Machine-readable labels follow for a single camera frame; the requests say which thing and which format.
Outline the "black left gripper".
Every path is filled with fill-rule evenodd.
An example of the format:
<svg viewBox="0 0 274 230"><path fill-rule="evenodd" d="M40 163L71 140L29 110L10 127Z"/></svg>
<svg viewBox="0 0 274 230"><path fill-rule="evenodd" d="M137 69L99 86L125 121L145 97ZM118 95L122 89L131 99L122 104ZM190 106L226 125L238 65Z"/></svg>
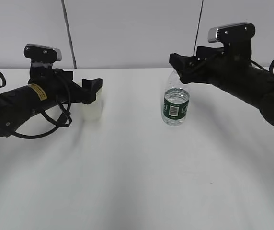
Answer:
<svg viewBox="0 0 274 230"><path fill-rule="evenodd" d="M91 104L102 88L103 80L82 79L82 85L73 81L73 71L62 69L31 68L28 86L39 94L42 101L59 99L63 103Z"/></svg>

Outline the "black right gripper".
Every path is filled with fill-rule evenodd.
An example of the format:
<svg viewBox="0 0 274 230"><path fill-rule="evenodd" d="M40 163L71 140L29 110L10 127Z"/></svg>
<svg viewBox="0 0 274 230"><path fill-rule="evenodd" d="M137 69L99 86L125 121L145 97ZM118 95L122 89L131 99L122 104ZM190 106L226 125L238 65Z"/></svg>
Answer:
<svg viewBox="0 0 274 230"><path fill-rule="evenodd" d="M218 48L198 46L196 57L171 53L169 64L182 83L210 84L212 78L246 71L251 67L251 53L251 43L230 43Z"/></svg>

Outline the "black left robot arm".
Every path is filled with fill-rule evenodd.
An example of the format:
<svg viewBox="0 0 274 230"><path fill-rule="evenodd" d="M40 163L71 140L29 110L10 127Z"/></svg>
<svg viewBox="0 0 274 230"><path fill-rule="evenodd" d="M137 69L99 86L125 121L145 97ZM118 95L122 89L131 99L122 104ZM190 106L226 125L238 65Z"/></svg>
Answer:
<svg viewBox="0 0 274 230"><path fill-rule="evenodd" d="M82 84L78 85L73 76L73 71L31 68L30 79L26 85L0 93L0 137L39 139L59 128L70 126L72 104L93 103L103 86L101 78L82 79ZM3 88L6 79L1 72L0 78L0 88ZM17 132L21 125L36 115L42 115L53 128L38 135Z"/></svg>

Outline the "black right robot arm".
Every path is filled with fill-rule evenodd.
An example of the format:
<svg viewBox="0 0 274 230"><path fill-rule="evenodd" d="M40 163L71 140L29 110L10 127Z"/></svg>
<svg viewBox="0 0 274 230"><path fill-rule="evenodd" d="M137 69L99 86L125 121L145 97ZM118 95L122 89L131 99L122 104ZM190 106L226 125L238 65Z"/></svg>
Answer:
<svg viewBox="0 0 274 230"><path fill-rule="evenodd" d="M258 109L274 126L274 59L268 69L251 60L248 46L198 46L195 56L169 55L183 84L213 85Z"/></svg>

